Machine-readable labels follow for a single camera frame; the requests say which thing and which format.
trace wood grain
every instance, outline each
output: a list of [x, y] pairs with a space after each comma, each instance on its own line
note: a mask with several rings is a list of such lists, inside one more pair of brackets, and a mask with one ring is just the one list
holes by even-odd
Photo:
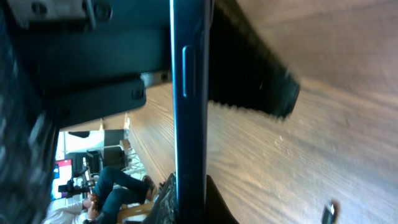
[[[397, 223], [398, 2], [239, 0], [299, 80], [294, 112], [209, 105], [208, 173], [240, 223]], [[171, 85], [147, 91], [130, 138], [148, 173], [174, 168]]]

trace person's leg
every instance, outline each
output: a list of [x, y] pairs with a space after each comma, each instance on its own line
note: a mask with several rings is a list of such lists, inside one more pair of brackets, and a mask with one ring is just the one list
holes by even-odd
[[145, 200], [146, 194], [139, 194], [128, 189], [114, 189], [108, 195], [102, 206], [102, 212], [106, 214], [106, 223], [116, 223], [122, 204], [131, 204]]
[[105, 167], [101, 171], [94, 189], [95, 193], [98, 195], [99, 208], [104, 205], [108, 195], [112, 192], [113, 184], [119, 184], [122, 187], [127, 187], [129, 190], [135, 191], [139, 195], [145, 195], [149, 189], [148, 185], [140, 180], [130, 177], [123, 171], [112, 167]]

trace sandal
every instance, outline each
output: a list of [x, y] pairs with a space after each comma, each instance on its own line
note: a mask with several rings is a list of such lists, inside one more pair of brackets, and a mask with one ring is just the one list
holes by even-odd
[[155, 196], [156, 196], [156, 193], [157, 193], [157, 187], [156, 187], [156, 185], [155, 185], [155, 182], [154, 182], [148, 175], [145, 175], [145, 176], [142, 178], [142, 181], [143, 181], [143, 183], [145, 183], [146, 185], [148, 185], [149, 188], [150, 188], [151, 195], [150, 195], [150, 198], [147, 198], [147, 199], [148, 199], [148, 201], [151, 202], [151, 201], [154, 200], [154, 198], [155, 198]]

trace jeans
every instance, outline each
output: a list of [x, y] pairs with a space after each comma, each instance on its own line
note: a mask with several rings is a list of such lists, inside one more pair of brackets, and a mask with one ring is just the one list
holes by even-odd
[[[118, 184], [127, 189], [113, 189]], [[119, 169], [105, 167], [95, 185], [98, 195], [98, 210], [105, 213], [107, 222], [116, 223], [122, 204], [144, 203], [149, 186], [141, 180], [134, 179]]]

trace seated person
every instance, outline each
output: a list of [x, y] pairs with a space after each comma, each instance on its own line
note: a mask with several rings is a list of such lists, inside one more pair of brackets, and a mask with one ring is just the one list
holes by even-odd
[[[113, 189], [118, 184], [127, 189]], [[48, 212], [42, 224], [116, 223], [122, 204], [153, 201], [157, 187], [149, 176], [134, 179], [124, 172], [105, 167], [95, 185], [95, 194], [89, 199]]]

